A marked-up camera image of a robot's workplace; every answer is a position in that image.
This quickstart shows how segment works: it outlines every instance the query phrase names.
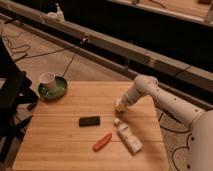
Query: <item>white mug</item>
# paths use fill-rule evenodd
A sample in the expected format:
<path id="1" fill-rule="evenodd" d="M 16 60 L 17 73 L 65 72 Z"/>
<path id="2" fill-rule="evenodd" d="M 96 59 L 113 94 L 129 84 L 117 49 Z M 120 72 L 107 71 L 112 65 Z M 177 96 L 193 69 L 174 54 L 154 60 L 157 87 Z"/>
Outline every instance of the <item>white mug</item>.
<path id="1" fill-rule="evenodd" d="M 39 77 L 39 82 L 49 93 L 53 93 L 56 90 L 55 74 L 52 72 L 45 72 L 41 74 Z"/>

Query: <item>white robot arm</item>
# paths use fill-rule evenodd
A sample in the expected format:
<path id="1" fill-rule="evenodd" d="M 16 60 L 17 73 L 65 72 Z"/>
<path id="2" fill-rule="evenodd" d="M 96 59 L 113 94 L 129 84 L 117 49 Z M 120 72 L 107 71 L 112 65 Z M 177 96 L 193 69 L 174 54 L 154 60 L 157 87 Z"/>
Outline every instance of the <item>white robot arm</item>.
<path id="1" fill-rule="evenodd" d="M 158 86 L 155 77 L 140 75 L 116 103 L 118 112 L 135 104 L 141 97 L 150 95 L 164 109 L 174 115 L 192 131 L 193 142 L 189 147 L 188 170 L 213 170 L 213 110 L 205 111 Z"/>

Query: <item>red object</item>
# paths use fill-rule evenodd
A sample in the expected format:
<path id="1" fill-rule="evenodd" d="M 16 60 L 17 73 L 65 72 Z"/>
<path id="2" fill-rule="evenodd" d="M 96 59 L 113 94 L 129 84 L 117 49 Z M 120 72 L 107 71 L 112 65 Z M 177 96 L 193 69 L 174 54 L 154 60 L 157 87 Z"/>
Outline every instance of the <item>red object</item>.
<path id="1" fill-rule="evenodd" d="M 112 138 L 112 133 L 107 134 L 105 137 L 99 140 L 96 144 L 94 144 L 93 150 L 95 152 L 99 151 L 111 140 L 111 138 Z"/>

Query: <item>green bowl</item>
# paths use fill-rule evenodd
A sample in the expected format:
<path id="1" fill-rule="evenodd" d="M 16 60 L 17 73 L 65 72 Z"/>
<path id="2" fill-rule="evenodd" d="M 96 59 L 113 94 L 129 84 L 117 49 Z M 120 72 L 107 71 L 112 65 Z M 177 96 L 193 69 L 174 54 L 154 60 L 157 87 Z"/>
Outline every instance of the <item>green bowl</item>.
<path id="1" fill-rule="evenodd" d="M 67 81 L 63 77 L 55 77 L 56 90 L 52 93 L 48 92 L 45 87 L 40 84 L 38 87 L 38 93 L 40 97 L 45 101 L 53 101 L 61 98 L 67 90 Z"/>

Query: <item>black phone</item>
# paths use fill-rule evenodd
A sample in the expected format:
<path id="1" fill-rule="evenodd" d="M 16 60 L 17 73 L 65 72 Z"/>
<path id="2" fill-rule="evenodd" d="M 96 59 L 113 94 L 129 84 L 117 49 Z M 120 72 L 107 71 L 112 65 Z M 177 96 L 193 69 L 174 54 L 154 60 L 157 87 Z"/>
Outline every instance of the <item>black phone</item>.
<path id="1" fill-rule="evenodd" d="M 81 117 L 79 119 L 79 126 L 92 126 L 92 125 L 100 125 L 99 116 Z"/>

